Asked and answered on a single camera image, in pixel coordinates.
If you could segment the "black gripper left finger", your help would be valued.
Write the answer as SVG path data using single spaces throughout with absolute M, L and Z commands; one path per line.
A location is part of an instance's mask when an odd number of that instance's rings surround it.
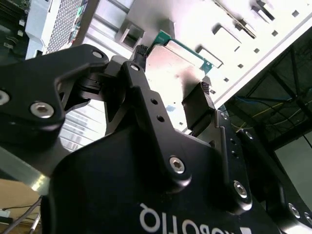
M 107 133 L 70 153 L 65 115 L 95 99 Z M 109 60 L 81 45 L 0 68 L 0 169 L 40 195 L 54 183 L 103 184 L 138 167 L 150 184 L 176 193 L 192 179 L 160 95 L 134 61 Z

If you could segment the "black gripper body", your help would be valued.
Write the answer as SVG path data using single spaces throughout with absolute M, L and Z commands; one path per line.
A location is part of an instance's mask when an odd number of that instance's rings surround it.
M 188 187 L 169 193 L 146 136 L 135 127 L 68 155 L 56 167 L 41 203 L 45 234 L 275 234 L 277 226 L 254 202 L 226 211 L 209 144 L 178 134 L 192 173 Z

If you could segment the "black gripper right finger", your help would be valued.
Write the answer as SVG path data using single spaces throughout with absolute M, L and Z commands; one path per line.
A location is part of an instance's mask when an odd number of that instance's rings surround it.
M 218 152 L 216 169 L 221 180 L 215 185 L 222 207 L 233 215 L 251 215 L 260 210 L 283 234 L 309 234 L 312 213 L 285 169 L 257 135 L 235 131 L 229 117 L 215 108 L 210 86 L 188 82 L 182 88 L 182 105 L 187 126 Z

